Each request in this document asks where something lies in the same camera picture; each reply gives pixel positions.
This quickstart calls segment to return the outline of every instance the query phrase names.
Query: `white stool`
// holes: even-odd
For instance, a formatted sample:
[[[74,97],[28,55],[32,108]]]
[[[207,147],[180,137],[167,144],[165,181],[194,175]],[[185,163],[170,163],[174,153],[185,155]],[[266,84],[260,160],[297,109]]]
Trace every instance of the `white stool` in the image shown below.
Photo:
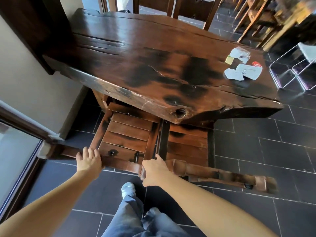
[[[272,70],[272,65],[277,62],[279,59],[283,58],[286,54],[288,54],[290,51],[294,51],[294,49],[297,48],[297,51],[299,51],[301,54],[299,56],[304,56],[303,60],[299,61],[297,64],[295,64],[292,68],[288,69],[287,71],[283,72],[280,75],[277,75],[275,71]],[[302,77],[303,71],[306,71],[308,67],[310,67],[312,64],[316,63],[316,46],[310,46],[305,45],[303,43],[298,43],[296,46],[294,46],[292,49],[284,53],[282,56],[280,56],[278,59],[276,59],[271,65],[269,66],[270,73],[273,77],[273,80],[275,84],[279,88],[286,87],[292,80],[295,78],[298,79],[299,83],[305,90],[311,90],[316,86],[315,84],[309,83],[308,81],[305,81]],[[288,78],[289,81],[286,81],[286,83],[282,83],[281,80]]]

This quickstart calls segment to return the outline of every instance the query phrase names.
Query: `blue pants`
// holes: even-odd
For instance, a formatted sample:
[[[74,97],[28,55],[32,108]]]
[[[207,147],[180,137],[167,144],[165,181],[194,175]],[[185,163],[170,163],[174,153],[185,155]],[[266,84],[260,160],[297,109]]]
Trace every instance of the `blue pants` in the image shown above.
[[[136,196],[125,196],[102,237],[190,237],[164,213],[142,218],[143,207]]]

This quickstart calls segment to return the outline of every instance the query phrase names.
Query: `torn paper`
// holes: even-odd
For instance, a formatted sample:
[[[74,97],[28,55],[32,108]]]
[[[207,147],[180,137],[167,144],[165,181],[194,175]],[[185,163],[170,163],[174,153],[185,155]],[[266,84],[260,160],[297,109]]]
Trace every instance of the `torn paper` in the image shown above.
[[[241,72],[243,76],[256,80],[262,72],[262,67],[239,64],[236,72]]]
[[[246,64],[250,58],[250,52],[241,47],[236,47],[232,49],[229,56],[233,58],[238,58],[239,60],[242,61],[242,63]]]
[[[242,76],[242,72],[240,71],[236,71],[234,69],[228,68],[224,71],[224,73],[228,79],[244,80],[244,77]]]

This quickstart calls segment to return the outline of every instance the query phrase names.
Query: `person's left hand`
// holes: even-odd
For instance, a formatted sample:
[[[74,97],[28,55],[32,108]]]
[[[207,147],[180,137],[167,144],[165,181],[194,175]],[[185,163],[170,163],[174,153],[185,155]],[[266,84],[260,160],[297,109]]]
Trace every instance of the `person's left hand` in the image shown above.
[[[83,148],[82,155],[77,153],[77,173],[85,172],[93,179],[97,179],[101,173],[101,157],[98,150]]]

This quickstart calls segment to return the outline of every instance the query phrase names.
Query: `white sneaker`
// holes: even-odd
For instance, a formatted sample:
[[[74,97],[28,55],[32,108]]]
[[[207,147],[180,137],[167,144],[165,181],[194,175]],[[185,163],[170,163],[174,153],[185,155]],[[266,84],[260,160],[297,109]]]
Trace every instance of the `white sneaker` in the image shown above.
[[[126,195],[129,196],[135,196],[136,191],[135,191],[135,186],[132,182],[127,182],[121,187],[122,191],[122,197],[123,199],[125,198]]]

